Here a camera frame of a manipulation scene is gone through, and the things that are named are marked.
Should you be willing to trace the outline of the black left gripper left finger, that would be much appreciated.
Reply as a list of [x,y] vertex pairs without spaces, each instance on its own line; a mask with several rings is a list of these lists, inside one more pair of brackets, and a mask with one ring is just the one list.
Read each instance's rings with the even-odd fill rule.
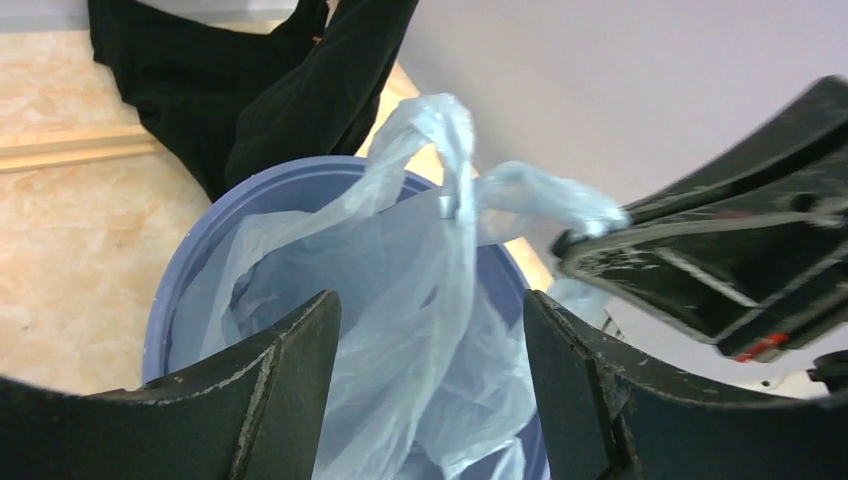
[[270,328],[135,391],[1,382],[5,479],[308,479],[341,304],[323,291]]

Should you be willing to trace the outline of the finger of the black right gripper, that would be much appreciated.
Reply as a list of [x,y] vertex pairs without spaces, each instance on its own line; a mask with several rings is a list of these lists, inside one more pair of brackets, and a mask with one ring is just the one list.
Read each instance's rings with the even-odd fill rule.
[[561,271],[737,361],[772,361],[846,323],[845,153],[771,161],[630,212],[601,238],[563,233]]
[[636,224],[746,194],[810,167],[847,144],[847,80],[814,82],[731,149],[626,206]]

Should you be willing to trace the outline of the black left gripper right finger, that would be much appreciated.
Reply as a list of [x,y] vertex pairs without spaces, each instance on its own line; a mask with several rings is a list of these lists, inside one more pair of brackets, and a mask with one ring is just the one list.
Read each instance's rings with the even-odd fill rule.
[[801,400],[660,361],[540,291],[529,364],[555,479],[843,479],[847,394]]

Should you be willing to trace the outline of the blue plastic trash bin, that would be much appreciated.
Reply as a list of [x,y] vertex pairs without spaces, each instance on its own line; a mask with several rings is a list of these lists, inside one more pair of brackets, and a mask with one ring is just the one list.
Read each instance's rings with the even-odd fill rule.
[[[316,212],[341,195],[362,176],[365,160],[352,156],[310,157],[269,168],[227,192],[214,202],[184,237],[170,260],[148,319],[142,360],[147,383],[199,360],[176,363],[172,353],[186,350],[175,333],[187,330],[188,340],[202,338],[208,320],[174,320],[178,301],[205,267],[223,267],[233,235],[243,217],[283,211]],[[508,327],[523,333],[525,290],[529,287],[518,265],[501,245],[479,247],[478,284]],[[524,479],[550,479],[547,452],[539,416],[518,434],[525,455]]]

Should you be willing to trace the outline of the light blue plastic trash bag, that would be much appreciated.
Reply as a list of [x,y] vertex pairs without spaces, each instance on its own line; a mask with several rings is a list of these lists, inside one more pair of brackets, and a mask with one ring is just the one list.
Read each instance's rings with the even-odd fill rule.
[[296,206],[242,217],[176,303],[167,364],[189,366],[322,290],[341,301],[318,479],[531,479],[546,469],[523,315],[502,245],[544,220],[594,239],[609,196],[522,162],[477,176],[470,112],[404,100],[364,173],[287,181]]

